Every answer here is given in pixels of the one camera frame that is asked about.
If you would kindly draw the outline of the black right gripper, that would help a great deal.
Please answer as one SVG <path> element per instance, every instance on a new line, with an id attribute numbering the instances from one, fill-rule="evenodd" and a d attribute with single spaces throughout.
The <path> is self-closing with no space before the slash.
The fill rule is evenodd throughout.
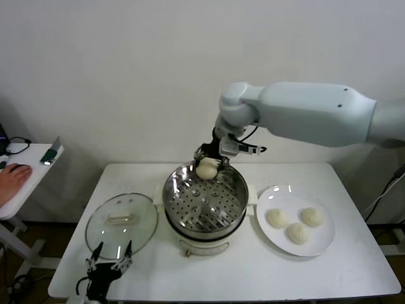
<path id="1" fill-rule="evenodd" d="M 216 159 L 217 163 L 217 174 L 216 181 L 222 183 L 224 177 L 227 175 L 229 168 L 229 158 L 222 157 L 220 154 L 220 140 L 212 139 L 210 143 L 203 143 L 201 148 L 198 148 L 194 152 L 194 163 L 198 165 L 200 161 L 204 158 Z"/>

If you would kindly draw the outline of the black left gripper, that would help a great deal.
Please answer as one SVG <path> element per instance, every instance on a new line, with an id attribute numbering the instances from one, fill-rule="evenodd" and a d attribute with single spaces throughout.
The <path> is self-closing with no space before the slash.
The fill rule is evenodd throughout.
<path id="1" fill-rule="evenodd" d="M 129 241 L 123 257 L 114 263 L 96 264 L 104 242 L 101 241 L 92 252 L 90 258 L 85 260 L 89 272 L 87 298 L 89 300 L 106 300 L 111 283 L 122 276 L 122 270 L 128 270 L 132 265 L 132 242 Z"/>

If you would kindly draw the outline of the bare human hand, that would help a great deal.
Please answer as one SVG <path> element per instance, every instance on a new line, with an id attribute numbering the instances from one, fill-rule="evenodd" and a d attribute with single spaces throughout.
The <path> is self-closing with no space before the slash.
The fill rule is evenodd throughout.
<path id="1" fill-rule="evenodd" d="M 21 165 L 12 163 L 7 165 L 1 171 L 1 192 L 0 205 L 3 207 L 7 202 L 12 200 L 23 185 L 32 175 L 32 167 L 29 165 Z"/>

